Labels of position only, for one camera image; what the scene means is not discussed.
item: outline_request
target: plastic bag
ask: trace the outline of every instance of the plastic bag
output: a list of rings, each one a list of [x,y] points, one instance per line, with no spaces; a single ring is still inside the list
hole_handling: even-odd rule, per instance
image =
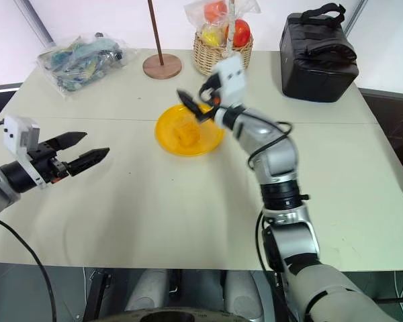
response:
[[[38,64],[61,93],[77,91],[125,66],[137,50],[97,32],[39,55]]]
[[[246,13],[260,13],[257,0],[235,0],[235,16],[242,18]],[[187,19],[198,32],[205,24],[222,25],[228,22],[228,0],[200,0],[184,6]]]
[[[235,0],[236,19],[246,13],[260,13],[257,0]],[[201,0],[184,6],[187,19],[207,44],[223,47],[228,26],[228,0]]]

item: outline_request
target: lamp base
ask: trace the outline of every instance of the lamp base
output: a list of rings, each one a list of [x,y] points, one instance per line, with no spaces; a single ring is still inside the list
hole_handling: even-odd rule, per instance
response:
[[[160,65],[159,55],[147,58],[143,62],[143,71],[155,79],[168,79],[179,74],[182,69],[181,60],[170,54],[163,54],[164,65]]]

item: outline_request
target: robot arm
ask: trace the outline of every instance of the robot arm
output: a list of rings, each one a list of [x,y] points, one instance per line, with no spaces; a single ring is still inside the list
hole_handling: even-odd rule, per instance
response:
[[[61,162],[57,152],[74,146],[87,134],[67,132],[38,143],[39,131],[31,119],[5,118],[3,141],[16,161],[0,166],[0,212],[17,202],[21,193],[75,176],[102,161],[109,152],[109,148],[91,150],[72,162]]]
[[[212,106],[203,113],[186,92],[183,104],[199,121],[213,119],[233,132],[249,155],[263,196],[263,245],[269,266],[280,273],[300,321],[395,321],[344,274],[319,261],[319,246],[297,183],[297,152],[279,122],[245,109],[245,86],[239,55],[218,63],[202,86],[200,99]]]

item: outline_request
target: black bag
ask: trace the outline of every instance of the black bag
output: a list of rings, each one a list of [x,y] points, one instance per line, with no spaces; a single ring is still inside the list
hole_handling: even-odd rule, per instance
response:
[[[339,15],[323,14],[330,11]],[[345,11],[342,5],[329,3],[287,17],[280,42],[285,95],[335,102],[358,76],[357,55],[341,27]]]

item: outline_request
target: yellow bowl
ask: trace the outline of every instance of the yellow bowl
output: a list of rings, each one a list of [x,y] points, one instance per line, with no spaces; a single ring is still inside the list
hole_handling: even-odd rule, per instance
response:
[[[201,105],[203,111],[210,107]],[[184,105],[166,110],[156,122],[155,138],[168,152],[178,156],[199,156],[214,150],[224,139],[224,130],[212,120],[198,123]]]

